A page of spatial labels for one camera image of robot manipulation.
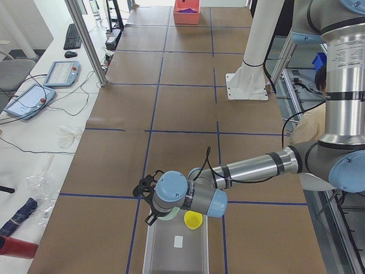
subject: red cylinder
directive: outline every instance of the red cylinder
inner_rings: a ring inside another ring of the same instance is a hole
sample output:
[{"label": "red cylinder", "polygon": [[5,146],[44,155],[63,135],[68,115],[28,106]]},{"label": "red cylinder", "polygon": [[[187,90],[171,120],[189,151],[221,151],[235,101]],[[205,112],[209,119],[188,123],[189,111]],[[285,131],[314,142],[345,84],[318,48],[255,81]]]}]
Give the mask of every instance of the red cylinder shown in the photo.
[{"label": "red cylinder", "polygon": [[38,245],[28,241],[0,236],[0,255],[33,259]]}]

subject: person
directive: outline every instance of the person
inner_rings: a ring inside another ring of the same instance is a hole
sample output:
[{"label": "person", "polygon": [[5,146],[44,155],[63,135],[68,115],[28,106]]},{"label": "person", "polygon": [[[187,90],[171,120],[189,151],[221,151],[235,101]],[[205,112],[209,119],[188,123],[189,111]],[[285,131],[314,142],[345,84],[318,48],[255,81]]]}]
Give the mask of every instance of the person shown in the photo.
[{"label": "person", "polygon": [[[326,96],[326,65],[316,73],[314,83],[317,90]],[[325,133],[326,104],[322,104],[304,113],[302,119],[289,136],[290,144],[298,144],[311,140],[318,140]]]}]

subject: light blue joint cap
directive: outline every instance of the light blue joint cap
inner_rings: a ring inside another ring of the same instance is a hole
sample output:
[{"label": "light blue joint cap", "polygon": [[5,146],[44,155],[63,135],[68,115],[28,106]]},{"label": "light blue joint cap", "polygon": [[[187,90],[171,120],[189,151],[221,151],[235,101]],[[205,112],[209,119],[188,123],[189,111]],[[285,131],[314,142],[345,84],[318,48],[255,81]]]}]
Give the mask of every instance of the light blue joint cap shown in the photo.
[{"label": "light blue joint cap", "polygon": [[226,212],[227,204],[228,198],[226,192],[222,190],[216,190],[216,193],[214,193],[213,199],[210,202],[208,214],[206,215],[215,218],[222,217]]},{"label": "light blue joint cap", "polygon": [[200,167],[195,167],[195,168],[193,168],[192,170],[190,170],[189,171],[189,174],[188,174],[188,179],[193,179],[193,178],[190,178],[190,175],[194,172],[194,171],[197,171],[197,170],[201,170],[201,168]]},{"label": "light blue joint cap", "polygon": [[155,187],[158,197],[165,202],[176,202],[185,198],[187,190],[188,181],[178,171],[166,172]]},{"label": "light blue joint cap", "polygon": [[346,192],[365,191],[365,151],[359,150],[341,158],[331,169],[328,180]]},{"label": "light blue joint cap", "polygon": [[291,39],[296,44],[319,45],[325,43],[320,35],[296,33],[295,31],[291,32]]},{"label": "light blue joint cap", "polygon": [[353,13],[365,15],[364,0],[340,0],[340,2]]}]

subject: person's hair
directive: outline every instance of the person's hair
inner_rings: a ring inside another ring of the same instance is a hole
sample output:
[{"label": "person's hair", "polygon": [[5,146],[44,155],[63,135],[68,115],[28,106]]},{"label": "person's hair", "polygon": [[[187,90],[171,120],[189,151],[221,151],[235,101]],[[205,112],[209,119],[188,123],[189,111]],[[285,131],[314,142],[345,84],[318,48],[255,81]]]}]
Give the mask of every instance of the person's hair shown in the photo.
[{"label": "person's hair", "polygon": [[324,64],[315,74],[314,83],[317,90],[323,90],[326,87],[327,66]]}]

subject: tablet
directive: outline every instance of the tablet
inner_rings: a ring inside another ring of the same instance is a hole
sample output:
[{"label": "tablet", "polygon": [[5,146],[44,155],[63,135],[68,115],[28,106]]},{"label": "tablet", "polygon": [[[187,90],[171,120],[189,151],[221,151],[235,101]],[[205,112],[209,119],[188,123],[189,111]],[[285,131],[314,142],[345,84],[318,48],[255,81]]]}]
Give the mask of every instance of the tablet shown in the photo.
[{"label": "tablet", "polygon": [[79,71],[79,61],[55,61],[43,85],[53,88],[70,87],[78,78]]},{"label": "tablet", "polygon": [[46,106],[55,94],[56,91],[49,87],[34,84],[23,92],[22,95],[12,99],[4,108],[4,112],[28,120]]}]

